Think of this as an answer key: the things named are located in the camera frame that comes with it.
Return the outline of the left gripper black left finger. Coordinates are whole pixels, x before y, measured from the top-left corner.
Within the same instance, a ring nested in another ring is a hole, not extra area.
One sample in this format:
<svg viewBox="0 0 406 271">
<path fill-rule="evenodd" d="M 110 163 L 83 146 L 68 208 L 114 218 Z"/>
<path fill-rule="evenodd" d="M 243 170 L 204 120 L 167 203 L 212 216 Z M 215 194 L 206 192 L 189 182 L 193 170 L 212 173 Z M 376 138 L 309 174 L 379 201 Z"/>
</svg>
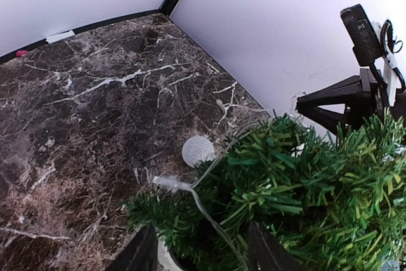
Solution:
<svg viewBox="0 0 406 271">
<path fill-rule="evenodd" d="M 155 228 L 142 227 L 107 267 L 108 271 L 156 271 L 158 239 Z"/>
</svg>

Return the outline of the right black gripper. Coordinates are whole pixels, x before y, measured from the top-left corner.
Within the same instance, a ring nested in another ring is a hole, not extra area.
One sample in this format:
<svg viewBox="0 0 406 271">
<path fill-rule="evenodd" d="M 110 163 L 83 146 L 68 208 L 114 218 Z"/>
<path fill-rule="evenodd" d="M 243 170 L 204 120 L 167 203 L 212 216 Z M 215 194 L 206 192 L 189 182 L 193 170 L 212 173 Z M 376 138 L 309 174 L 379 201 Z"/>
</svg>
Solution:
<svg viewBox="0 0 406 271">
<path fill-rule="evenodd" d="M 386 110 L 394 119 L 403 119 L 405 124 L 405 92 L 397 93 L 395 104 L 389 106 L 386 90 L 378 84 L 369 69 L 360 69 L 359 76 L 351 76 L 324 89 L 315 91 L 297 99 L 297 106 L 320 106 L 347 103 L 351 98 L 363 95 L 367 110 L 365 115 L 378 116 L 384 119 Z M 357 130 L 362 126 L 362 117 L 345 107 L 343 113 L 323 109 L 321 107 L 300 107 L 299 113 L 313 122 L 323 126 L 327 131 L 337 135 L 340 129 L 343 133 Z"/>
</svg>

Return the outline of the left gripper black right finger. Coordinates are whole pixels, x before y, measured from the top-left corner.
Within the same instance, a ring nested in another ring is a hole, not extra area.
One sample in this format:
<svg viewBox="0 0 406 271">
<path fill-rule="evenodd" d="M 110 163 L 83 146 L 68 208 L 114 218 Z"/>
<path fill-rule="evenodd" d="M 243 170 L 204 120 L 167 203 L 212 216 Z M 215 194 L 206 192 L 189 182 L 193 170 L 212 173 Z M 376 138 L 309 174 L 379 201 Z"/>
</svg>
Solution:
<svg viewBox="0 0 406 271">
<path fill-rule="evenodd" d="M 262 223 L 251 221 L 247 233 L 248 270 L 299 271 L 301 265 Z"/>
</svg>

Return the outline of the small green christmas tree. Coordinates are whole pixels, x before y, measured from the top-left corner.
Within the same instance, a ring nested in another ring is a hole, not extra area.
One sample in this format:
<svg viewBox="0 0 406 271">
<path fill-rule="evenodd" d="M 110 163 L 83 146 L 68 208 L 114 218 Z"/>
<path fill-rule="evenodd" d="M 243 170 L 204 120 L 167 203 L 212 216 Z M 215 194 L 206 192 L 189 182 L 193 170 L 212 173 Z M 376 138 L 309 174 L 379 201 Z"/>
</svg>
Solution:
<svg viewBox="0 0 406 271">
<path fill-rule="evenodd" d="M 151 225 L 198 270 L 241 270 L 251 221 L 305 270 L 379 270 L 405 256 L 405 128 L 373 116 L 321 138 L 289 116 L 243 132 L 193 191 L 142 192 L 132 225 Z"/>
</svg>

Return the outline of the white woven ball light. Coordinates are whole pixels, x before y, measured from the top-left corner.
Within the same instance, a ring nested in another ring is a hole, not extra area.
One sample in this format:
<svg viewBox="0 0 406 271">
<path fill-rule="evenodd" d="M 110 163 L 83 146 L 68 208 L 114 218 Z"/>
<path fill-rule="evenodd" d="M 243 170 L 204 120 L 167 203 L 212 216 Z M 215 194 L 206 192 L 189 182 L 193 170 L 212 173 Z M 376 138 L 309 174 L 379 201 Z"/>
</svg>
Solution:
<svg viewBox="0 0 406 271">
<path fill-rule="evenodd" d="M 214 159 L 214 145 L 203 136 L 193 136 L 183 144 L 181 156 L 188 166 L 194 168 L 199 162 Z"/>
</svg>

